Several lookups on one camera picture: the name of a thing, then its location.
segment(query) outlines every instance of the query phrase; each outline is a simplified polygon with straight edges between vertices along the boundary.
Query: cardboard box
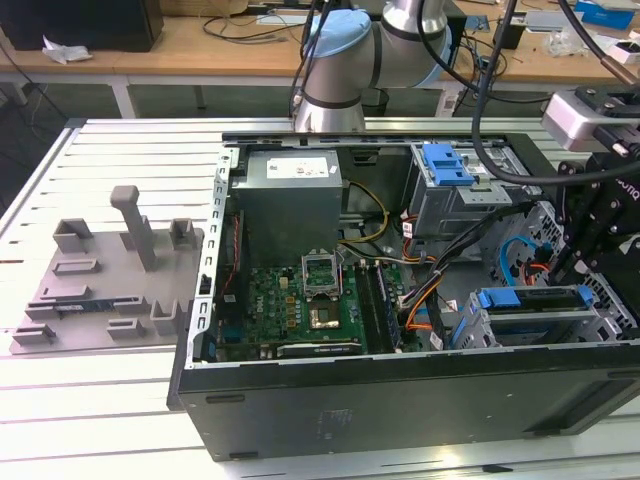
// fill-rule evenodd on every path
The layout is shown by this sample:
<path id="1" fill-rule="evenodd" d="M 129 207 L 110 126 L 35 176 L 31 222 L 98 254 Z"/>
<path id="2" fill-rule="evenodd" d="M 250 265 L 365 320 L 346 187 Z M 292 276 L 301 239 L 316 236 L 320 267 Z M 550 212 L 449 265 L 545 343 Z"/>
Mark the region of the cardboard box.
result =
<path id="1" fill-rule="evenodd" d="M 160 0 L 163 15 L 174 17 L 217 17 L 242 13 L 249 0 Z"/>
<path id="2" fill-rule="evenodd" d="M 618 42 L 607 49 L 607 55 L 622 65 L 640 63 L 640 45 L 634 41 Z"/>
<path id="3" fill-rule="evenodd" d="M 584 12 L 582 21 L 602 25 L 603 27 L 626 30 L 633 20 L 635 12 L 631 10 L 606 10 L 593 2 L 579 0 L 575 7 L 576 12 Z"/>

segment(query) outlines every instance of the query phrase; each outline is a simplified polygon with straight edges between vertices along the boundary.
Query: yellow wire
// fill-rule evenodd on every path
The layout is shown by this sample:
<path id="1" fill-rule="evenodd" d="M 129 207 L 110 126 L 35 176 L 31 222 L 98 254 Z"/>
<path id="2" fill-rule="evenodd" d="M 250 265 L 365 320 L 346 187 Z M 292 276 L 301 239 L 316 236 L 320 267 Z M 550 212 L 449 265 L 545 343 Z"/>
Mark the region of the yellow wire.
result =
<path id="1" fill-rule="evenodd" d="M 371 198 L 373 198 L 373 200 L 380 206 L 380 210 L 382 210 L 382 214 L 384 215 L 384 221 L 382 222 L 382 225 L 380 226 L 380 229 L 377 232 L 372 233 L 371 235 L 367 235 L 366 237 L 359 237 L 359 238 L 345 238 L 343 240 L 340 240 L 339 243 L 365 243 L 365 242 L 370 242 L 372 240 L 375 240 L 375 239 L 381 237 L 384 234 L 384 232 L 386 231 L 387 225 L 389 225 L 389 212 L 384 207 L 384 205 L 382 204 L 380 199 L 375 195 L 375 193 L 373 193 L 371 190 L 369 190 L 367 187 L 365 187 L 361 183 L 358 183 L 358 182 L 351 182 L 351 183 L 353 183 L 357 187 L 359 187 L 362 190 L 364 190 L 364 192 L 367 195 L 369 195 Z"/>
<path id="2" fill-rule="evenodd" d="M 417 219 L 418 219 L 418 216 L 417 216 L 417 215 L 412 215 L 412 216 L 410 216 L 410 217 L 408 217 L 408 218 L 405 218 L 405 219 L 404 219 L 404 222 L 413 221 L 413 220 L 417 220 Z M 402 250 L 403 250 L 402 257 L 403 257 L 406 261 L 411 262 L 411 263 L 420 263 L 420 261 L 422 260 L 422 258 L 421 258 L 421 257 L 410 257 L 410 256 L 408 256 L 408 255 L 405 255 L 405 254 L 404 254 L 404 247 L 402 248 Z M 427 258 L 427 260 L 431 260 L 432 262 L 435 262 L 435 261 L 436 261 L 436 257 L 432 257 L 431 255 L 427 255 L 427 257 L 426 257 L 426 258 Z"/>

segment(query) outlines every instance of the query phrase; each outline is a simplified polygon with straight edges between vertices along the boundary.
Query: label sticker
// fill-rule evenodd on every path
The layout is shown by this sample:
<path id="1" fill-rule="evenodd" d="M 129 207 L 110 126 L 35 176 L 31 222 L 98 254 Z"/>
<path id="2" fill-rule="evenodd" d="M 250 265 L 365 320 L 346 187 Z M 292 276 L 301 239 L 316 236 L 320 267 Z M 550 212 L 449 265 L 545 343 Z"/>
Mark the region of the label sticker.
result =
<path id="1" fill-rule="evenodd" d="M 329 167 L 325 157 L 270 158 L 267 161 L 267 178 L 327 178 Z"/>
<path id="2" fill-rule="evenodd" d="M 55 307 L 58 312 L 72 312 L 84 310 L 82 305 L 58 305 Z"/>
<path id="3" fill-rule="evenodd" d="M 413 225 L 410 222 L 404 222 L 402 224 L 402 235 L 405 238 L 413 238 Z"/>
<path id="4" fill-rule="evenodd" d="M 455 300 L 447 300 L 445 303 L 447 304 L 447 306 L 440 309 L 442 313 L 451 313 L 458 311 L 458 302 L 456 302 Z"/>
<path id="5" fill-rule="evenodd" d="M 471 175 L 486 175 L 487 174 L 487 169 L 484 168 L 482 165 L 477 165 L 477 166 L 469 166 L 467 165 L 465 167 L 467 169 L 467 172 Z"/>
<path id="6" fill-rule="evenodd" d="M 431 332 L 429 340 L 431 341 L 433 348 L 436 350 L 442 350 L 442 340 L 440 340 L 440 337 L 436 335 L 436 332 Z"/>
<path id="7" fill-rule="evenodd" d="M 317 421 L 316 438 L 318 440 L 344 438 L 350 432 L 349 425 L 353 420 L 353 413 L 354 410 L 350 408 L 320 412 Z"/>

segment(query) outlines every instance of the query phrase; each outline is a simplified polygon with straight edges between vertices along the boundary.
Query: table leg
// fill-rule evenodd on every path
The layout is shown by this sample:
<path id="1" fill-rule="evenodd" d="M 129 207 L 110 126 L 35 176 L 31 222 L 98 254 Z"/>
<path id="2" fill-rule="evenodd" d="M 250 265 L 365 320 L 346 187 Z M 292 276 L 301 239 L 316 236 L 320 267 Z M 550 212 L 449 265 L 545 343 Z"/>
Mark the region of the table leg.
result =
<path id="1" fill-rule="evenodd" d="M 458 85 L 447 86 L 442 89 L 438 100 L 438 108 L 436 108 L 436 117 L 453 116 L 461 91 L 462 88 Z"/>
<path id="2" fill-rule="evenodd" d="M 200 85 L 194 85 L 193 93 L 196 96 L 196 107 L 198 107 L 198 110 L 205 110 L 207 108 L 207 103 L 204 101 L 204 92 L 202 91 L 202 87 Z"/>
<path id="3" fill-rule="evenodd" d="M 138 118 L 138 111 L 129 92 L 129 83 L 122 79 L 111 84 L 122 118 Z"/>
<path id="4" fill-rule="evenodd" d="M 27 97 L 24 91 L 22 91 L 22 85 L 20 83 L 0 83 L 0 89 L 2 89 L 16 105 L 23 107 L 27 104 Z"/>

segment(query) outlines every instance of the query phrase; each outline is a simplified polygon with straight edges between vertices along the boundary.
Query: black cable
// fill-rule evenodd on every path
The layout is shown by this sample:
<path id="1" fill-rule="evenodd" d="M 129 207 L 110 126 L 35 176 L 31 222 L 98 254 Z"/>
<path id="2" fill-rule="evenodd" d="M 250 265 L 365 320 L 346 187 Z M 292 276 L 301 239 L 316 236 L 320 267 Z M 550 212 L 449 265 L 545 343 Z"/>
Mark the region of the black cable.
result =
<path id="1" fill-rule="evenodd" d="M 424 26 L 422 25 L 422 14 L 424 12 L 424 4 L 425 2 L 420 2 L 420 5 L 418 6 L 418 15 L 416 17 L 418 19 L 417 21 L 418 34 L 420 35 L 420 40 L 422 40 L 422 44 L 426 48 L 431 58 L 433 58 L 433 60 L 440 66 L 440 68 L 442 68 L 445 72 L 451 75 L 455 80 L 460 82 L 462 85 L 469 88 L 473 92 L 477 93 L 479 88 L 476 87 L 473 83 L 469 82 L 466 78 L 464 78 L 462 75 L 456 72 L 449 64 L 447 64 L 447 62 L 445 62 L 442 58 L 440 58 L 440 55 L 433 49 L 433 47 L 429 43 L 427 34 L 424 31 Z M 518 104 L 541 103 L 541 102 L 547 102 L 551 99 L 550 96 L 546 96 L 546 97 L 534 98 L 530 100 L 515 100 L 515 99 L 497 97 L 493 94 L 489 94 L 488 97 L 491 98 L 492 100 L 497 100 L 499 102 L 518 103 Z"/>
<path id="2" fill-rule="evenodd" d="M 438 308 L 438 298 L 441 295 L 438 293 L 438 289 L 434 289 L 433 293 L 435 295 L 430 295 L 424 302 L 424 306 L 427 307 L 427 311 L 429 312 L 429 320 L 431 323 L 431 328 L 435 332 L 435 334 L 442 340 L 442 348 L 444 350 L 447 349 L 448 343 L 447 332 L 444 327 L 444 323 L 442 321 L 442 317 L 440 316 L 440 308 Z"/>
<path id="3" fill-rule="evenodd" d="M 304 28 L 302 29 L 302 37 L 300 38 L 300 59 L 304 58 L 304 45 L 309 40 L 309 31 L 311 30 L 311 25 L 313 24 L 313 17 L 316 13 L 316 9 L 318 8 L 318 2 L 321 0 L 312 0 L 309 5 L 309 13 L 307 13 L 307 18 L 304 21 Z"/>
<path id="4" fill-rule="evenodd" d="M 373 248 L 379 256 L 381 256 L 381 257 L 385 257 L 385 256 L 387 256 L 387 253 L 386 253 L 384 250 L 382 250 L 382 249 L 378 246 L 378 244 L 377 244 L 376 242 L 374 242 L 373 240 L 369 240 L 369 241 L 367 242 L 367 245 L 371 245 L 371 248 Z"/>
<path id="5" fill-rule="evenodd" d="M 436 294 L 436 296 L 442 300 L 442 302 L 448 307 L 449 306 L 449 300 L 447 300 L 446 298 L 444 298 L 442 295 L 440 295 L 440 293 L 438 292 L 438 289 L 435 290 L 434 292 Z"/>
<path id="6" fill-rule="evenodd" d="M 571 10 L 571 7 L 567 3 L 567 0 L 558 0 L 558 5 L 560 5 L 564 16 L 567 17 L 567 20 L 569 20 L 569 23 L 576 31 L 578 36 L 582 39 L 585 45 L 589 47 L 589 50 L 591 50 L 593 54 L 598 57 L 598 60 L 602 60 L 604 57 L 606 57 L 604 51 L 598 46 L 593 38 L 591 38 L 591 35 L 589 35 L 589 33 L 584 29 L 584 27 L 580 23 L 580 20 L 578 20 L 578 17 L 575 16 L 573 10 Z"/>
<path id="7" fill-rule="evenodd" d="M 271 35 L 273 33 L 278 33 L 278 32 L 282 32 L 284 30 L 289 30 L 291 28 L 295 28 L 295 27 L 299 27 L 299 25 L 287 25 L 286 27 L 280 27 L 280 28 L 275 28 L 273 30 L 269 30 L 267 32 L 261 32 L 261 33 L 254 33 L 252 35 L 241 35 L 238 37 L 230 37 L 228 35 L 222 35 L 220 33 L 216 33 L 216 32 L 212 32 L 211 30 L 209 30 L 207 27 L 209 26 L 209 24 L 215 22 L 216 20 L 220 20 L 224 17 L 213 17 L 210 18 L 209 20 L 207 20 L 206 22 L 204 22 L 204 24 L 202 25 L 202 30 L 204 31 L 204 33 L 206 33 L 207 35 L 211 35 L 213 37 L 216 38 L 220 38 L 221 40 L 227 40 L 227 41 L 243 41 L 243 40 L 251 40 L 251 39 L 256 39 L 256 40 L 260 40 L 260 37 L 265 37 L 267 35 Z"/>
<path id="8" fill-rule="evenodd" d="M 409 294 L 407 294 L 407 296 L 405 296 L 403 303 L 407 306 L 402 308 L 401 310 L 402 313 L 406 313 L 407 311 L 411 310 L 415 306 L 416 302 L 420 300 L 424 292 L 426 292 L 438 280 L 442 278 L 442 272 L 444 269 L 446 269 L 447 266 L 443 267 L 443 269 L 440 270 L 439 273 L 436 273 L 435 275 L 432 275 L 431 277 L 429 277 L 429 279 L 426 282 L 424 282 L 419 288 L 412 290 Z"/>
<path id="9" fill-rule="evenodd" d="M 499 18 L 493 18 L 491 20 L 487 20 L 487 28 L 489 29 L 489 32 L 491 32 L 491 23 L 493 22 L 498 22 L 500 19 Z M 473 30 L 471 30 L 471 35 L 475 35 L 477 32 L 482 32 L 484 31 L 483 28 L 478 28 L 478 27 L 482 27 L 483 24 L 478 23 L 478 25 L 476 26 L 476 28 L 474 28 Z"/>
<path id="10" fill-rule="evenodd" d="M 534 10 L 542 10 L 542 8 L 540 8 L 540 7 L 537 7 L 537 6 L 535 6 L 535 5 L 530 5 L 530 4 L 528 4 L 528 3 L 525 3 L 525 1 L 524 1 L 524 0 L 520 0 L 520 4 L 521 4 L 521 5 L 524 5 L 525 7 L 533 8 Z"/>
<path id="11" fill-rule="evenodd" d="M 507 8 L 504 14 L 504 22 L 505 24 L 509 24 L 511 22 L 511 17 L 513 16 L 513 12 L 516 7 L 517 0 L 509 0 L 507 3 Z M 473 112 L 473 117 L 471 121 L 471 140 L 473 141 L 473 148 L 478 155 L 478 158 L 482 162 L 482 164 L 489 170 L 489 172 L 495 176 L 499 180 L 503 180 L 505 182 L 513 183 L 516 185 L 537 185 L 537 186 L 558 186 L 558 185 L 581 185 L 581 184 L 590 184 L 590 183 L 598 183 L 606 180 L 614 180 L 620 177 L 626 177 L 634 174 L 640 173 L 640 162 L 631 161 L 631 163 L 624 165 L 622 167 L 613 168 L 611 170 L 603 170 L 599 172 L 590 172 L 590 173 L 579 173 L 575 175 L 557 175 L 553 177 L 535 177 L 535 176 L 527 176 L 527 175 L 516 175 L 512 173 L 505 172 L 498 165 L 493 162 L 493 159 L 487 154 L 482 145 L 482 137 L 480 136 L 480 122 L 482 120 L 482 112 L 484 111 L 484 106 L 488 97 L 489 84 L 491 81 L 491 76 L 493 71 L 495 70 L 496 63 L 498 58 L 500 57 L 500 51 L 502 49 L 502 44 L 504 43 L 504 38 L 506 36 L 507 29 L 502 29 L 500 31 L 500 35 L 498 36 L 495 44 L 495 48 L 493 53 L 491 54 L 491 58 L 489 60 L 489 65 L 487 66 L 487 74 L 482 78 L 482 82 L 480 84 L 480 90 L 478 92 L 478 100 L 476 104 L 476 109 Z"/>
<path id="12" fill-rule="evenodd" d="M 463 31 L 462 35 L 463 35 L 464 40 L 465 40 L 466 43 L 462 43 L 461 42 L 460 46 L 462 48 L 466 48 L 467 50 L 469 50 L 469 53 L 471 54 L 471 60 L 473 62 L 473 71 L 471 72 L 471 83 L 473 83 L 474 85 L 477 85 L 476 80 L 475 80 L 476 73 L 478 73 L 478 70 L 480 70 L 481 73 L 483 72 L 483 69 L 481 67 L 481 56 L 478 53 L 478 43 L 480 43 L 482 45 L 485 45 L 485 46 L 491 48 L 492 50 L 493 50 L 493 45 L 491 45 L 491 44 L 489 44 L 487 42 L 484 42 L 482 40 L 478 40 L 476 37 L 467 35 L 466 31 Z M 492 83 L 491 83 L 491 89 L 493 89 L 493 84 L 495 83 L 495 81 L 507 71 L 507 67 L 508 67 L 507 57 L 501 53 L 500 54 L 500 59 L 503 62 L 503 67 L 502 67 L 502 70 L 500 72 L 496 73 L 493 76 Z M 458 110 L 460 109 L 460 107 L 462 105 L 464 105 L 465 107 L 470 107 L 470 108 L 472 107 L 472 105 L 467 105 L 466 103 L 464 103 L 464 101 L 466 100 L 468 94 L 469 94 L 469 89 L 465 88 L 464 92 L 462 93 L 462 95 L 458 99 L 458 102 L 456 103 L 456 106 L 453 109 L 452 116 L 456 115 L 456 113 L 458 112 Z"/>
<path id="13" fill-rule="evenodd" d="M 25 127 L 29 128 L 29 129 L 38 128 L 38 129 L 42 130 L 43 132 L 46 132 L 46 133 L 49 133 L 49 134 L 55 135 L 55 136 L 58 136 L 60 134 L 60 132 L 54 132 L 53 130 L 50 130 L 47 127 L 43 127 L 42 125 L 39 125 L 39 124 L 37 124 L 35 122 L 33 124 L 28 122 L 27 119 L 24 118 L 24 115 L 22 114 L 22 111 L 25 110 L 29 106 L 28 102 L 27 102 L 26 105 L 18 105 L 15 102 L 15 100 L 12 97 L 10 97 L 7 94 L 7 92 L 4 91 L 4 89 L 2 87 L 0 87 L 0 93 L 2 93 L 2 95 L 4 95 L 4 97 L 7 99 L 7 102 L 9 102 L 9 105 L 12 106 L 13 109 L 18 113 L 18 116 L 20 117 L 20 120 L 22 121 L 22 123 L 23 123 L 23 125 Z M 40 139 L 39 136 L 33 130 L 31 130 L 31 133 L 34 135 L 34 137 L 36 137 L 37 139 L 42 141 L 42 139 Z"/>
<path id="14" fill-rule="evenodd" d="M 449 242 L 449 245 L 442 251 L 436 262 L 432 265 L 429 273 L 432 274 L 436 270 L 442 270 L 450 260 L 457 257 L 464 251 L 464 249 L 480 240 L 496 221 L 511 215 L 528 213 L 534 205 L 535 202 L 522 202 L 516 205 L 498 208 L 497 210 L 485 215 Z"/>
<path id="15" fill-rule="evenodd" d="M 362 250 L 360 250 L 360 249 L 359 249 L 359 248 L 357 248 L 357 247 L 354 247 L 354 246 L 353 246 L 352 244 L 350 244 L 350 243 L 348 243 L 348 244 L 346 244 L 346 245 L 347 245 L 347 249 L 348 249 L 348 250 L 352 250 L 352 251 L 354 251 L 357 255 L 360 255 L 360 256 L 361 256 L 361 257 L 363 257 L 363 258 L 367 258 L 367 257 L 368 257 L 368 258 L 375 258 L 375 257 L 376 257 L 376 255 L 369 255 L 368 253 L 364 253 Z"/>
<path id="16" fill-rule="evenodd" d="M 302 60 L 300 60 L 300 65 L 296 70 L 296 73 L 293 75 L 293 82 L 291 83 L 291 91 L 289 92 L 289 116 L 293 116 L 293 97 L 296 92 L 296 84 L 298 83 L 298 79 L 300 78 L 300 73 L 302 69 L 306 65 L 309 59 L 309 67 L 305 72 L 304 79 L 302 80 L 302 85 L 300 86 L 300 91 L 304 92 L 304 87 L 307 85 L 307 79 L 309 78 L 309 71 L 311 69 L 311 63 L 313 61 L 313 54 L 316 51 L 316 45 L 318 44 L 318 39 L 320 38 L 320 32 L 322 31 L 322 27 L 324 27 L 325 22 L 327 21 L 327 17 L 329 16 L 329 12 L 333 6 L 333 0 L 328 0 L 322 9 L 322 13 L 320 14 L 320 20 L 318 21 L 318 28 L 311 39 L 311 42 L 308 44 L 304 51 L 304 55 L 302 56 Z"/>
<path id="17" fill-rule="evenodd" d="M 20 74 L 27 80 L 27 82 L 29 82 L 31 85 L 33 85 L 44 97 L 44 99 L 49 102 L 49 104 L 53 107 L 53 109 L 58 112 L 58 115 L 60 115 L 62 118 L 64 118 L 65 120 L 69 120 L 69 117 L 67 117 L 65 115 L 65 113 L 60 110 L 60 108 L 58 108 L 58 106 L 53 102 L 53 100 L 51 100 L 49 98 L 49 95 L 47 95 L 45 93 L 44 90 L 42 90 L 40 88 L 40 85 L 38 85 L 37 83 L 35 83 L 33 80 L 31 80 L 31 78 L 29 77 L 29 75 L 27 75 L 25 73 L 24 70 L 22 70 L 22 68 L 20 68 L 20 66 L 13 61 L 13 58 L 11 58 L 11 55 L 9 55 L 9 52 L 7 52 L 7 50 L 4 48 L 4 45 L 2 45 L 2 42 L 0 42 L 0 49 L 2 50 L 2 53 L 4 53 L 4 56 L 7 57 L 7 59 L 11 62 L 11 65 L 13 65 L 13 67 L 20 72 Z"/>
<path id="18" fill-rule="evenodd" d="M 9 155 L 8 153 L 4 153 L 4 152 L 0 152 L 0 157 L 4 157 L 7 160 L 9 160 L 11 163 L 15 163 L 16 165 L 18 165 L 19 167 L 24 168 L 27 172 L 29 172 L 30 174 L 33 172 L 34 167 L 27 165 L 26 163 L 22 163 L 20 160 L 17 160 L 15 158 L 13 158 L 11 155 Z"/>

